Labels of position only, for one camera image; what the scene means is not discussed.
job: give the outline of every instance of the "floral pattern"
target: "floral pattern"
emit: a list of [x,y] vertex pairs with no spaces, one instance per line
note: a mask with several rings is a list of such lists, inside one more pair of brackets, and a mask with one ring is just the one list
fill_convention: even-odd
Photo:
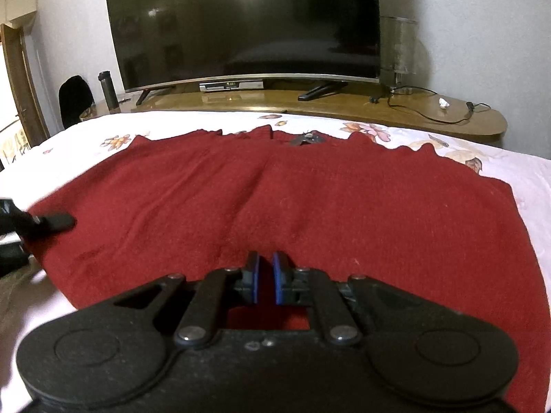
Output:
[[271,114],[271,115],[264,115],[264,116],[258,117],[258,119],[277,119],[281,117],[282,115]]
[[451,146],[442,139],[429,134],[428,140],[415,141],[408,146],[413,150],[418,150],[424,144],[432,144],[434,150],[451,149],[449,152],[444,154],[444,157],[468,166],[477,174],[480,174],[480,171],[482,171],[483,168],[482,158],[499,158],[500,156],[499,153],[496,156],[487,155],[469,141],[461,140],[459,138],[454,138],[454,141],[457,146]]
[[349,133],[361,132],[367,135],[374,143],[377,143],[377,138],[384,142],[390,141],[388,132],[375,124],[344,123],[344,126],[345,127],[341,127],[342,131]]
[[103,143],[100,144],[100,147],[109,147],[109,151],[112,151],[113,149],[120,149],[123,144],[126,144],[130,141],[130,134],[126,134],[125,136],[118,136],[115,135],[112,138],[107,138]]

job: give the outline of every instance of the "metal screw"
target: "metal screw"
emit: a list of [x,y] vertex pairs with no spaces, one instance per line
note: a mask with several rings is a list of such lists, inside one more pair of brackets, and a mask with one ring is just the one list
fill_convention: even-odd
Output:
[[260,343],[257,341],[248,341],[245,344],[245,349],[247,351],[258,351],[260,349]]
[[329,334],[335,340],[345,342],[357,337],[357,329],[352,326],[342,324],[331,329]]
[[188,342],[198,341],[206,335],[207,331],[200,326],[186,326],[178,331],[178,336]]

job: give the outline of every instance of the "white bedsheet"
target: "white bedsheet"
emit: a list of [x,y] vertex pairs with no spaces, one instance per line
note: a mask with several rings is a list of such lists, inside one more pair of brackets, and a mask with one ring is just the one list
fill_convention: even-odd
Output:
[[[136,135],[151,140],[169,138],[197,129],[224,134],[249,131],[271,124],[292,134],[317,130],[348,138],[359,130],[373,141],[393,149],[419,149],[425,142],[436,153],[472,167],[480,175],[509,183],[536,251],[548,298],[551,299],[551,161],[504,151],[444,135],[389,128],[375,124],[300,115],[242,112],[146,112],[114,114],[80,123],[28,151],[18,163],[0,173],[0,197],[12,198],[28,208],[90,167],[122,150]],[[15,349],[26,333],[40,324],[70,313],[74,308],[43,272],[22,284],[10,300],[0,332],[1,411],[17,412],[30,398],[15,367]],[[547,409],[551,406],[548,396]]]

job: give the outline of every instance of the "wooden door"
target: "wooden door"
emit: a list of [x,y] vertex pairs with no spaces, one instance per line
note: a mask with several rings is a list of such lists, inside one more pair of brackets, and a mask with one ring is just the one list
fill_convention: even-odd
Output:
[[47,140],[49,135],[32,83],[23,30],[15,30],[2,24],[0,33],[9,83],[12,87],[19,119],[29,145],[31,147],[38,146]]

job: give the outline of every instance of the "television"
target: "television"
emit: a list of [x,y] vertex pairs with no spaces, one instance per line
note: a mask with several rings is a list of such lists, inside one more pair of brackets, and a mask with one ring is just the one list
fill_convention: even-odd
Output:
[[378,0],[107,0],[127,92],[263,78],[378,82]]

